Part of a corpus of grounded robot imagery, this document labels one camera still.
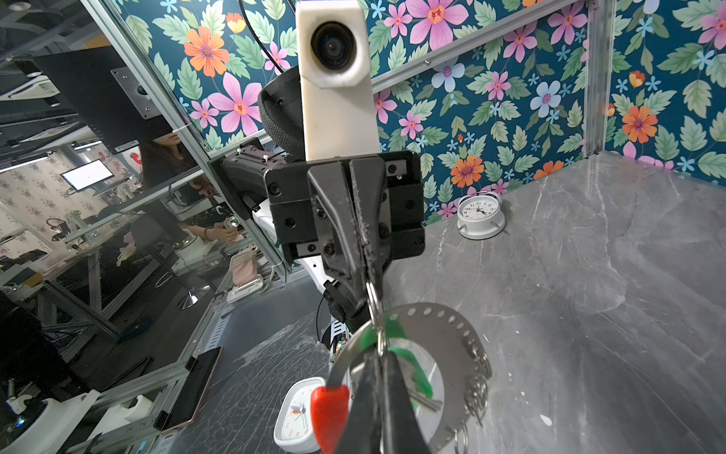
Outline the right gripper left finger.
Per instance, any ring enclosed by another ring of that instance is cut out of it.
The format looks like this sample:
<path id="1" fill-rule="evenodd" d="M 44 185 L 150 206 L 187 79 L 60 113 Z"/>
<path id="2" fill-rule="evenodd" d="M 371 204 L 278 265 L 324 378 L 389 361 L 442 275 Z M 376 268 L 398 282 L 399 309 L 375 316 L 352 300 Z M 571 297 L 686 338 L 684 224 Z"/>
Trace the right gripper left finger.
<path id="1" fill-rule="evenodd" d="M 376 353 L 366 356 L 362 377 L 357 387 L 336 453 L 373 454 L 381 446 L 380 362 Z"/>

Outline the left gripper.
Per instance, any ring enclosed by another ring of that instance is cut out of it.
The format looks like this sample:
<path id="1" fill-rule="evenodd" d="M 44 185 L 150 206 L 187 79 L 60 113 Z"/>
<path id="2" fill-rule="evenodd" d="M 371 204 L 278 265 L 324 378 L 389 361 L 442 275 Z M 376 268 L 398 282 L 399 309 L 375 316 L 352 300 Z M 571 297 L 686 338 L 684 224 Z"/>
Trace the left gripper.
<path id="1" fill-rule="evenodd" d="M 345 318 L 366 304 L 364 280 L 381 295 L 389 261 L 425 249 L 424 184 L 412 151 L 286 164 L 264 182 L 285 258 L 321 255 L 340 283 L 337 312 Z"/>

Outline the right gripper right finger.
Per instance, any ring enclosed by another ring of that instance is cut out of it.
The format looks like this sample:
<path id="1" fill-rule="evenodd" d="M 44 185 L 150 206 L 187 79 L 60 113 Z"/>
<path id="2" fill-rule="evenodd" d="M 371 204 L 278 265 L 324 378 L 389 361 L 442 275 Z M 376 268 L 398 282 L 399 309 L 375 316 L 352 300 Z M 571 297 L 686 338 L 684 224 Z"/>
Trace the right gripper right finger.
<path id="1" fill-rule="evenodd" d="M 410 402 L 406 382 L 395 353 L 381 358 L 383 391 L 381 427 L 384 453 L 429 453 Z"/>

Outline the red capped key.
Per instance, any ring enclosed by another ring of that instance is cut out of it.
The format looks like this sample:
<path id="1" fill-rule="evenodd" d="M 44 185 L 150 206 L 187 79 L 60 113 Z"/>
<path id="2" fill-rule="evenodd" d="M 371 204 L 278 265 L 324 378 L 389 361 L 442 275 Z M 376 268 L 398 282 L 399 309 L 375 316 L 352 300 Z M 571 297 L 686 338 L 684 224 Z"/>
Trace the red capped key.
<path id="1" fill-rule="evenodd" d="M 334 453 L 344 432 L 349 414 L 350 390 L 346 385 L 315 389 L 311 395 L 310 418 L 313 432 L 323 454 Z"/>

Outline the green capped key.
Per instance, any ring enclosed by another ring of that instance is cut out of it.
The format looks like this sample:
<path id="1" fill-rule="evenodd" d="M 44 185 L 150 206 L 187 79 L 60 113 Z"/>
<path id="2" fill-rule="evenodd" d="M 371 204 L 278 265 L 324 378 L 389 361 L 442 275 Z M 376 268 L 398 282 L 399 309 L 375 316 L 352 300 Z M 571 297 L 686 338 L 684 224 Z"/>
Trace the green capped key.
<path id="1" fill-rule="evenodd" d="M 406 329 L 396 316 L 386 321 L 386 332 L 390 338 L 411 342 Z M 355 334 L 360 341 L 363 351 L 377 344 L 377 334 L 372 323 L 367 323 Z M 397 357 L 399 367 L 406 384 L 406 390 L 413 402 L 414 408 L 425 408 L 431 412 L 442 409 L 442 401 L 433 398 L 433 389 L 427 375 L 423 371 L 416 356 L 409 350 L 400 346 L 393 346 L 389 350 Z"/>

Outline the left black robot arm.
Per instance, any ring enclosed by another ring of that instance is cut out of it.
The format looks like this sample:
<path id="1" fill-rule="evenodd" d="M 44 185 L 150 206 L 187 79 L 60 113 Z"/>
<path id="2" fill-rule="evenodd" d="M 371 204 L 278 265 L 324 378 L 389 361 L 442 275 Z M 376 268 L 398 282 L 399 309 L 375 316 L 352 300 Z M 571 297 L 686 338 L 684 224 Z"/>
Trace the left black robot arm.
<path id="1" fill-rule="evenodd" d="M 331 313 L 360 327 L 370 319 L 368 285 L 381 291 L 391 262 L 425 249 L 420 157 L 393 151 L 308 160 L 298 68 L 270 82 L 258 104 L 268 134 L 287 156 L 264 159 L 255 144 L 246 145 L 215 160 L 213 174 L 243 219 L 270 204 L 285 262 L 320 257 Z"/>

